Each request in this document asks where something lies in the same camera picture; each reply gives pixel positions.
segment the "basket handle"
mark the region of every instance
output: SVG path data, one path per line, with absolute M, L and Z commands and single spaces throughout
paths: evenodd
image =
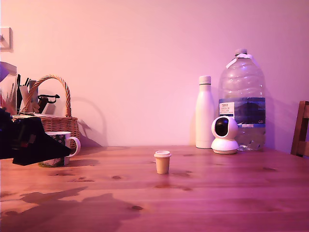
M 60 81 L 66 91 L 66 117 L 71 117 L 71 95 L 70 95 L 70 90 L 69 90 L 69 87 L 67 85 L 67 83 L 59 76 L 56 76 L 56 75 L 47 75 L 45 77 L 42 77 L 40 80 L 38 80 L 34 85 L 33 87 L 30 89 L 29 91 L 29 95 L 28 95 L 28 98 L 27 98 L 27 101 L 26 101 L 26 105 L 25 105 L 25 108 L 22 110 L 23 112 L 27 112 L 28 111 L 28 108 L 30 106 L 30 103 L 31 103 L 31 98 L 32 98 L 32 95 L 34 93 L 34 91 L 36 91 L 36 89 L 38 88 L 38 86 L 48 80 L 48 79 L 56 79 L 58 81 Z

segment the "light switch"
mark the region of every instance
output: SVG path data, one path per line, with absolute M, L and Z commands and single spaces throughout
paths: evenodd
M 0 45 L 1 51 L 11 50 L 12 48 L 12 29 L 1 28 L 0 29 Z

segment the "mug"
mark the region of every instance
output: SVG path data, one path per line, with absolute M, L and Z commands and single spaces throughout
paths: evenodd
M 81 142 L 79 141 L 78 138 L 71 137 L 71 132 L 58 131 L 58 132 L 46 132 L 46 134 L 48 134 L 50 137 L 52 137 L 53 139 L 57 140 L 58 142 L 67 147 L 70 147 L 70 140 L 71 139 L 74 140 L 76 143 L 76 151 L 73 154 L 66 157 L 61 157 L 58 159 L 50 159 L 40 162 L 39 166 L 51 168 L 51 167 L 60 167 L 67 165 L 70 161 L 70 157 L 77 155 L 81 150 Z

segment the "camera lens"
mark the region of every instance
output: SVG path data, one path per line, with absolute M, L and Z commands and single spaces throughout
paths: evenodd
M 228 119 L 222 117 L 216 121 L 215 131 L 219 136 L 226 136 L 228 131 Z

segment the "white cap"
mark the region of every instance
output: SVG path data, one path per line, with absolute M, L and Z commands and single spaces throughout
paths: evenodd
M 248 54 L 248 51 L 247 51 L 246 48 L 241 48 L 241 49 L 235 50 L 235 56 L 237 56 L 239 54 Z
M 156 158 L 165 158 L 170 157 L 171 153 L 169 151 L 156 151 L 154 157 Z
M 211 76 L 200 76 L 199 77 L 199 84 L 209 84 L 211 85 Z

